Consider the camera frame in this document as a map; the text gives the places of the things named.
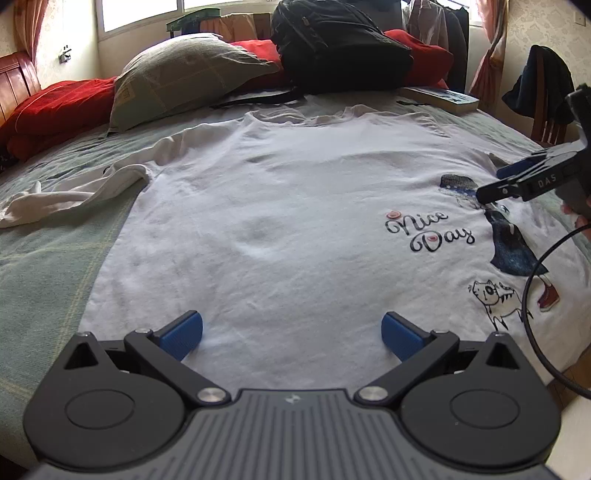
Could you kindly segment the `right hand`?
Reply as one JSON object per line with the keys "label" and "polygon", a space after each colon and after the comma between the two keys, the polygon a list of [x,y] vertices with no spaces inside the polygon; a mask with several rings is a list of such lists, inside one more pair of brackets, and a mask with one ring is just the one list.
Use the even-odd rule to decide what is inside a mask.
{"label": "right hand", "polygon": [[574,210],[567,203],[562,203],[561,210],[565,215],[567,215],[574,222],[575,229],[582,229],[583,227],[585,227],[585,230],[582,230],[581,234],[588,241],[591,241],[591,229],[589,227],[590,219],[584,215],[579,214],[576,210]]}

